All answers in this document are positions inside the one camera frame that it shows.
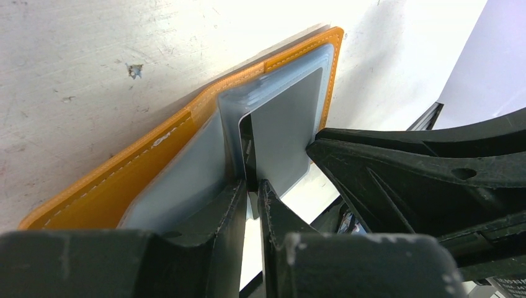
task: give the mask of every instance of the black plastic part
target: black plastic part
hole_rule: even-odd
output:
[[[440,240],[467,280],[526,273],[526,109],[421,132],[324,129],[307,154],[368,232]]]
[[[259,186],[266,297],[465,297],[449,252],[422,235],[320,234]]]
[[[238,297],[244,181],[161,238],[139,230],[27,231],[0,238],[3,297]]]

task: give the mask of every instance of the white surface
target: white surface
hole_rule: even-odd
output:
[[[347,32],[328,126],[405,130],[440,95],[485,2],[0,0],[0,231],[178,99],[307,28]],[[143,78],[124,63],[144,64]],[[307,221],[336,196],[311,172],[284,198]],[[242,285],[261,270],[257,225]]]
[[[489,0],[439,97],[434,129],[506,115],[526,107],[526,2]]]

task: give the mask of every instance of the scratched white surface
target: scratched white surface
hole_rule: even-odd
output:
[[[347,32],[328,125],[404,130],[439,97],[485,2],[0,0],[0,232],[180,98],[322,25]],[[125,63],[144,64],[142,79]],[[313,173],[319,195],[335,196]]]

